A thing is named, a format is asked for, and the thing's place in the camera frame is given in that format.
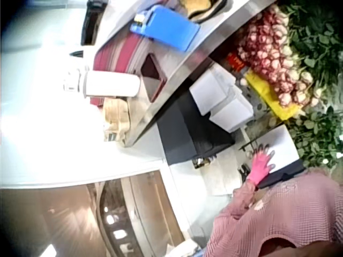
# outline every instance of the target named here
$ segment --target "pink glove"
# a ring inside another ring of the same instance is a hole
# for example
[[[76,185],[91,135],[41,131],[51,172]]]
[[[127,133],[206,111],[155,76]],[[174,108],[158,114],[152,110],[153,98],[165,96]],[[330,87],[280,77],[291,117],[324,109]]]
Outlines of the pink glove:
[[[262,181],[262,179],[264,179],[269,174],[269,172],[275,168],[274,164],[267,166],[270,159],[275,154],[275,151],[272,151],[268,155],[268,150],[268,145],[266,145],[265,147],[263,147],[263,145],[259,145],[258,150],[254,151],[252,157],[252,169],[247,179],[251,180],[255,184],[255,186],[257,186]]]

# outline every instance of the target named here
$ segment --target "yellow paper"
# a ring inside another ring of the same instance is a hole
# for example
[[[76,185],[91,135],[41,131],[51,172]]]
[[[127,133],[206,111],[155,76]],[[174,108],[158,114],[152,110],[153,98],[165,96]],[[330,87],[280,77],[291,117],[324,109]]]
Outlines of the yellow paper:
[[[300,109],[300,106],[295,103],[291,103],[288,107],[283,108],[279,104],[278,96],[271,89],[269,83],[260,78],[252,69],[249,69],[245,74],[245,78],[281,120],[288,120]]]

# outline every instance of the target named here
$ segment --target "white paper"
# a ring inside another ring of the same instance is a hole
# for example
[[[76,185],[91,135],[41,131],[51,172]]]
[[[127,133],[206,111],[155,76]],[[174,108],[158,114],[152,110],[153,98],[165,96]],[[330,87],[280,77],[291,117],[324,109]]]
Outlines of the white paper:
[[[271,173],[282,169],[283,167],[295,162],[299,159],[298,152],[293,143],[286,125],[278,126],[272,131],[269,131],[262,137],[256,140],[258,144],[269,144],[271,152],[275,151],[274,157],[270,160],[269,164],[275,164],[275,169]]]

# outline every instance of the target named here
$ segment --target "tiled floor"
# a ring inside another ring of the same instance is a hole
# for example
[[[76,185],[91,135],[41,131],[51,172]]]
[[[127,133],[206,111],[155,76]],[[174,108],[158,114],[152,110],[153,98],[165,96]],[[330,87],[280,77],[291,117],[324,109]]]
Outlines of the tiled floor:
[[[191,161],[170,166],[189,232],[201,247],[209,240],[214,218],[230,202],[233,189],[241,185],[237,168],[244,162],[245,153],[238,149],[245,140],[240,131],[233,136],[236,144],[220,152],[206,167],[195,169]]]

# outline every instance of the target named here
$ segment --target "red striped cloth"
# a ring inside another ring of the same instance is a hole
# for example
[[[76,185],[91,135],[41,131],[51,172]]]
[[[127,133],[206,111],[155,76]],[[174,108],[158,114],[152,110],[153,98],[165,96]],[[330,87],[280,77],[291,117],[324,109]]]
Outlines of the red striped cloth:
[[[136,67],[146,58],[149,44],[149,39],[130,32],[126,25],[96,53],[93,70],[139,74]],[[91,104],[101,106],[103,98],[92,97]]]
[[[280,183],[253,205],[255,187],[245,182],[213,224],[206,257],[258,257],[269,239],[296,247],[315,241],[343,243],[343,190],[322,174]]]

